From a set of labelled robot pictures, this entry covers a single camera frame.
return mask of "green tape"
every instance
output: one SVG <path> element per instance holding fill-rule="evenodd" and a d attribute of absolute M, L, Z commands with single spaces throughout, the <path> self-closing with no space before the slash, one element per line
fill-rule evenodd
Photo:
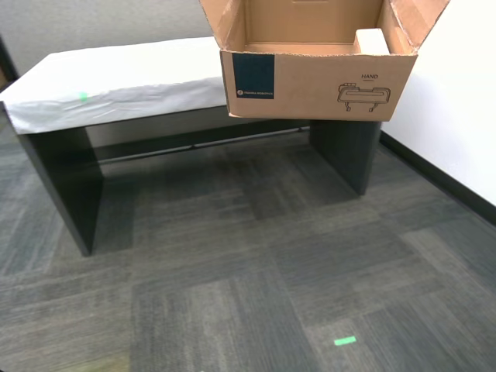
<path fill-rule="evenodd" d="M 86 102 L 88 100 L 88 93 L 86 93 L 85 91 L 80 91 L 79 99 L 81 100 L 81 102 Z"/>
<path fill-rule="evenodd" d="M 334 340 L 334 345 L 336 346 L 342 346 L 342 345 L 348 345 L 349 343 L 355 343 L 357 339 L 355 336 L 351 337 L 346 337 L 345 339 L 335 339 Z"/>

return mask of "gray wall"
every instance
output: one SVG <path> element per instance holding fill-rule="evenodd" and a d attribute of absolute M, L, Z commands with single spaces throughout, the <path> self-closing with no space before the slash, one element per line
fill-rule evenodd
<path fill-rule="evenodd" d="M 212 32 L 198 0 L 0 0 L 0 34 L 24 74 L 53 52 Z"/>

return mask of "bench leg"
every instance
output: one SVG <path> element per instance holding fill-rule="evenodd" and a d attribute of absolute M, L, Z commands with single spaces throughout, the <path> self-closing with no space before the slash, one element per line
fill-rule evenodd
<path fill-rule="evenodd" d="M 19 135 L 81 254 L 89 256 L 103 176 L 85 128 Z"/>
<path fill-rule="evenodd" d="M 310 144 L 358 194 L 367 190 L 381 122 L 312 120 Z"/>

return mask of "black baseboard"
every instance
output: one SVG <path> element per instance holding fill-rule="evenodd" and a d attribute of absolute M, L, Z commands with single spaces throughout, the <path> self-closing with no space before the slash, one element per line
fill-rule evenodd
<path fill-rule="evenodd" d="M 477 195 L 459 181 L 399 143 L 387 133 L 382 132 L 381 143 L 438 188 L 442 189 L 477 213 L 480 217 L 496 226 L 496 206 L 492 205 L 489 201 Z"/>

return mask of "hand illustration on box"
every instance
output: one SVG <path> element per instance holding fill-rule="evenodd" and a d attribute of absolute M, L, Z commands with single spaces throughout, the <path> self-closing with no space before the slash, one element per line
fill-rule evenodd
<path fill-rule="evenodd" d="M 362 89 L 355 83 L 345 83 L 339 86 L 338 102 L 344 103 L 348 112 L 351 111 L 350 103 L 373 104 L 369 112 L 374 112 L 379 105 L 387 104 L 390 96 L 389 88 Z"/>

